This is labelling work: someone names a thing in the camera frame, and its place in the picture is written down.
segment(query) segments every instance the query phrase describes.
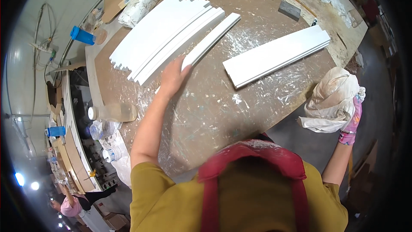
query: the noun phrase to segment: concrete floor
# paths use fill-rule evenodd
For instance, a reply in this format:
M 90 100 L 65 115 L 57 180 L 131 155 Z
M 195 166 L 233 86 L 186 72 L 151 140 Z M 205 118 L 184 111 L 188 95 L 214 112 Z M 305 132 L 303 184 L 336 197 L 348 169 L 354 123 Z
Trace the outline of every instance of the concrete floor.
M 358 50 L 363 55 L 365 66 L 358 70 L 357 77 L 359 84 L 366 88 L 366 98 L 353 147 L 353 162 L 356 163 L 360 159 L 373 139 L 378 139 L 375 172 L 384 175 L 389 165 L 393 116 L 389 75 L 382 53 L 378 45 L 374 44 L 369 32 Z M 296 122 L 298 116 L 304 116 L 303 105 L 270 128 L 267 134 L 275 143 L 299 154 L 303 160 L 314 165 L 322 173 L 336 146 L 339 132 L 322 134 L 301 128 Z M 191 170 L 173 180 L 177 183 L 188 181 L 196 171 L 197 169 Z M 346 190 L 347 179 L 344 179 L 339 191 L 341 199 L 345 197 Z M 129 214 L 131 199 L 131 190 L 122 184 L 118 192 L 99 202 L 109 211 Z

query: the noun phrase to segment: yellow shirt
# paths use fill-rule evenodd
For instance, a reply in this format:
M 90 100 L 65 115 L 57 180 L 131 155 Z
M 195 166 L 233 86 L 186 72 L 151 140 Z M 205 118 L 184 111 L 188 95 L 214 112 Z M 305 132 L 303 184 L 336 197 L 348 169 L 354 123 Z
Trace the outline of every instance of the yellow shirt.
M 323 184 L 320 173 L 303 162 L 310 231 L 344 231 L 348 213 L 338 185 Z M 220 231 L 296 231 L 289 182 L 262 159 L 245 157 L 219 175 Z M 131 171 L 130 231 L 200 231 L 203 184 L 197 176 L 175 184 L 161 168 L 140 163 Z

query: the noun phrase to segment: white lid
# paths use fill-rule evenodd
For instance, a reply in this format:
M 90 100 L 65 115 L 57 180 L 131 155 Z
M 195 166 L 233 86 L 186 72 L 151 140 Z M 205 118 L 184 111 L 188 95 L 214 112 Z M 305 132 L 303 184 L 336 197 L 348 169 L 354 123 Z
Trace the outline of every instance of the white lid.
M 107 150 L 103 150 L 102 155 L 106 162 L 110 163 L 112 161 L 109 155 L 109 152 Z
M 96 120 L 97 118 L 97 109 L 95 107 L 90 107 L 87 111 L 87 115 L 89 116 L 90 120 Z

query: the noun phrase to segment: ceiling light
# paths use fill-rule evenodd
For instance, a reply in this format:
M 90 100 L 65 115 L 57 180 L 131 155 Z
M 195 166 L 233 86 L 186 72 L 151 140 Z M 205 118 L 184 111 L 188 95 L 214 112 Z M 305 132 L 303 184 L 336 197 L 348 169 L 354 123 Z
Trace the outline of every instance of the ceiling light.
M 33 183 L 31 183 L 31 189 L 37 190 L 37 189 L 39 189 L 39 187 L 40 187 L 40 185 L 39 185 L 38 182 L 33 182 Z
M 16 173 L 16 174 L 14 174 L 14 176 L 16 177 L 18 184 L 19 184 L 20 186 L 23 186 L 23 185 L 24 185 L 24 177 L 23 177 L 23 175 L 20 174 L 20 173 Z

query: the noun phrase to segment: pink glove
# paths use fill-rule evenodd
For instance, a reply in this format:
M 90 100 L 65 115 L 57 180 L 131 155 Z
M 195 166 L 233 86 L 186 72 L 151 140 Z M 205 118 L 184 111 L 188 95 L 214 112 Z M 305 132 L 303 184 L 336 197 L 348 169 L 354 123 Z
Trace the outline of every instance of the pink glove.
M 362 116 L 362 102 L 359 95 L 353 97 L 353 105 L 355 106 L 355 114 L 353 115 L 348 126 L 341 130 L 339 135 L 339 142 L 346 145 L 353 145 L 355 142 L 356 130 L 358 129 L 360 117 Z

